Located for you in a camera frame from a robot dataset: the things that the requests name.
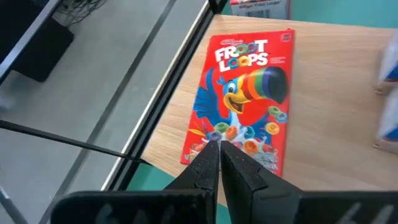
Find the wire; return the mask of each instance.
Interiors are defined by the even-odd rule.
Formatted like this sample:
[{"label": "wire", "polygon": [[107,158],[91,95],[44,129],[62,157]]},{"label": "wire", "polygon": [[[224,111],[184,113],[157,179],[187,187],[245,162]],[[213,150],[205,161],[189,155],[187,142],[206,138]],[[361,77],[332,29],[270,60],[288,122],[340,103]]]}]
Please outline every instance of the wire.
[{"label": "wire", "polygon": [[63,6],[58,10],[59,13],[67,16],[66,20],[72,18],[68,27],[73,26],[83,19],[86,19],[94,10],[102,7],[107,0],[63,0]]}]

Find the wooden table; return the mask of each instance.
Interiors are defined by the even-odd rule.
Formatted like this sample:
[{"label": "wooden table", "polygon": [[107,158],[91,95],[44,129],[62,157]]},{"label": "wooden table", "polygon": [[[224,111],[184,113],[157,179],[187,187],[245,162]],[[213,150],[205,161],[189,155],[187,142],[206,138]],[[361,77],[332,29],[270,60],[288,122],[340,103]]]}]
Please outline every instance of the wooden table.
[{"label": "wooden table", "polygon": [[[398,190],[398,156],[372,147],[384,97],[373,92],[391,29],[217,15],[142,158],[172,176],[180,164],[209,39],[296,30],[283,178],[303,190]],[[218,202],[226,205],[220,182]]]}]

